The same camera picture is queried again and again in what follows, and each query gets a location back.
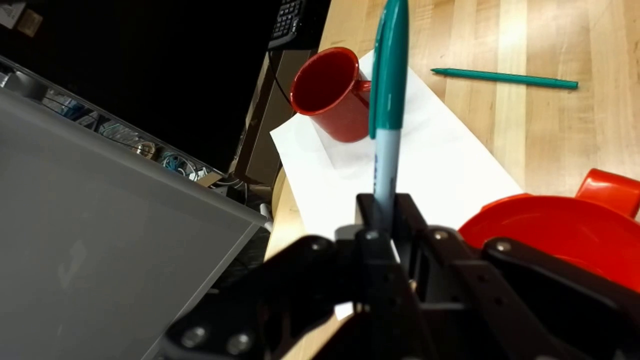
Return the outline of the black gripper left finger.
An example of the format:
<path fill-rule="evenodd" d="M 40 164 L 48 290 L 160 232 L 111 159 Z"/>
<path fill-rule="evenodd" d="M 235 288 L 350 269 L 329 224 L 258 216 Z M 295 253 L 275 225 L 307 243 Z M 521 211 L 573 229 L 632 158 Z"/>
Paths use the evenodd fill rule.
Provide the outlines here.
<path fill-rule="evenodd" d="M 154 360 L 284 360 L 337 303 L 358 300 L 362 246 L 371 238 L 353 225 L 336 239 L 293 239 L 178 318 Z"/>

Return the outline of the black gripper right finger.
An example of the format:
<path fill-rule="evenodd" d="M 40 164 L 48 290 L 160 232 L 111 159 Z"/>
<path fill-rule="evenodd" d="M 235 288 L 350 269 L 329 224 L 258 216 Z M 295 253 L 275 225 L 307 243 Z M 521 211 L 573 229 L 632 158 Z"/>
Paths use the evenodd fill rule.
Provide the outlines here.
<path fill-rule="evenodd" d="M 399 259 L 382 264 L 391 360 L 637 360 L 637 292 L 519 243 L 479 249 L 393 199 Z"/>

